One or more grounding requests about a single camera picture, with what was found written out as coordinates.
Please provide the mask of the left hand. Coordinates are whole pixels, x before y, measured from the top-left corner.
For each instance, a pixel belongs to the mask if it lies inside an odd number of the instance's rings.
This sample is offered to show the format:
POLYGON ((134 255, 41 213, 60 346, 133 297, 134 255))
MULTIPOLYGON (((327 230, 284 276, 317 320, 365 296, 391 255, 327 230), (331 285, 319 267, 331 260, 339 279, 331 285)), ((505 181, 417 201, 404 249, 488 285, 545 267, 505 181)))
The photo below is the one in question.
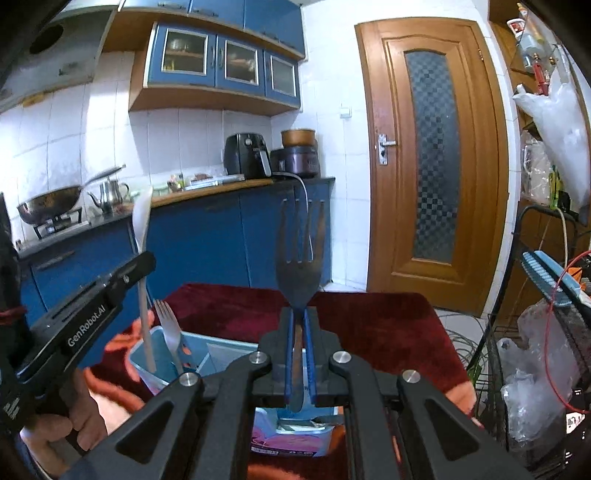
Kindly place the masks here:
POLYGON ((73 386, 76 399, 65 417, 34 415, 19 432, 17 449, 36 479, 57 479, 69 469, 66 460, 52 444, 65 439, 72 430, 77 432, 77 443, 84 451, 93 449, 107 436, 98 405, 91 397, 79 369, 73 373, 73 386))

